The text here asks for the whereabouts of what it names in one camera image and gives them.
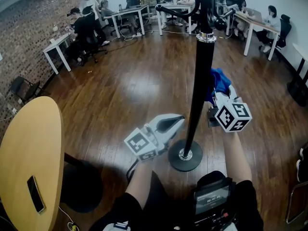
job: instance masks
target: blue cloth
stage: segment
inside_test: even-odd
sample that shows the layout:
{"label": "blue cloth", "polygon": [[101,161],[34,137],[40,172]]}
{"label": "blue cloth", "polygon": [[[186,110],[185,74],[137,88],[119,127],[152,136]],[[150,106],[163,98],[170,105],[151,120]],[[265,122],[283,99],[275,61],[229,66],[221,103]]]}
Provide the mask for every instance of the blue cloth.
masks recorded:
{"label": "blue cloth", "polygon": [[220,68],[211,69],[211,77],[213,79],[214,88],[208,88],[206,92],[205,101],[211,102],[214,105],[213,96],[215,92],[222,92],[224,94],[228,94],[229,85],[231,85],[231,81],[224,75]]}

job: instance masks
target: pole base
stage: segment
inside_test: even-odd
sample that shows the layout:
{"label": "pole base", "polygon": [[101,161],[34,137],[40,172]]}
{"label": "pole base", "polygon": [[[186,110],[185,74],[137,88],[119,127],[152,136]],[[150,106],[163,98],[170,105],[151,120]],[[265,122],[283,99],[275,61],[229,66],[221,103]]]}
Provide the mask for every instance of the pole base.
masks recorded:
{"label": "pole base", "polygon": [[88,213],[101,202],[103,183],[100,172],[90,163],[80,160],[83,166],[67,164],[64,167],[60,202],[72,210]]}
{"label": "pole base", "polygon": [[291,83],[287,84],[287,90],[290,93],[291,97],[299,106],[305,107],[307,104],[307,99],[305,94],[303,94],[303,90],[299,89],[300,87],[297,84],[291,85]]}
{"label": "pole base", "polygon": [[197,142],[193,141],[190,153],[187,158],[182,158],[181,155],[185,148],[186,140],[175,142],[169,149],[168,158],[171,166],[182,172],[188,172],[195,169],[202,160],[203,152]]}

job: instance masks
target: power strip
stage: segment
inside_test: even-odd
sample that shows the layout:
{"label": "power strip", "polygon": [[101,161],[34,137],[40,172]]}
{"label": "power strip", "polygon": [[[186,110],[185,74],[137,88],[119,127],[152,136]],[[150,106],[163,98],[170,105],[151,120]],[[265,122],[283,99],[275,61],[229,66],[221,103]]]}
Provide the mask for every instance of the power strip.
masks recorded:
{"label": "power strip", "polygon": [[142,36],[141,33],[137,33],[137,34],[134,34],[132,37],[133,37],[133,38],[136,38],[136,37],[141,37],[141,36]]}

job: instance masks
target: white shoe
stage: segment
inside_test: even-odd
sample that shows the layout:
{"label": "white shoe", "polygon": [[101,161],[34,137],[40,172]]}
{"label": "white shoe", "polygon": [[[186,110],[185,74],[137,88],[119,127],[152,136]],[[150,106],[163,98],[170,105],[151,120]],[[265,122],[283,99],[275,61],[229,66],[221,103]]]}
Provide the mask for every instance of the white shoe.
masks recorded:
{"label": "white shoe", "polygon": [[271,49],[271,46],[266,45],[266,46],[264,47],[263,53],[268,52],[270,49]]}
{"label": "white shoe", "polygon": [[102,44],[102,46],[106,45],[106,44],[109,44],[110,41],[104,41],[104,43]]}
{"label": "white shoe", "polygon": [[177,21],[175,22],[175,25],[176,25],[176,26],[183,26],[183,24],[182,24],[182,23],[177,22]]}
{"label": "white shoe", "polygon": [[192,24],[192,31],[194,31],[197,26],[198,26],[197,23]]}

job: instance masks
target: smartphone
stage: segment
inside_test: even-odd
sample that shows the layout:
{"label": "smartphone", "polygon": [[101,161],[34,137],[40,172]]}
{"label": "smartphone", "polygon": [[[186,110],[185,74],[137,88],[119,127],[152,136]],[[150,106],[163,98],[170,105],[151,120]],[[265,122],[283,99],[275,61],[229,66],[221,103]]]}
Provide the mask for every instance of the smartphone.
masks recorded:
{"label": "smartphone", "polygon": [[39,194],[38,185],[35,181],[34,176],[31,176],[30,179],[27,181],[27,183],[34,207],[37,210],[37,212],[40,213],[45,209],[45,205]]}

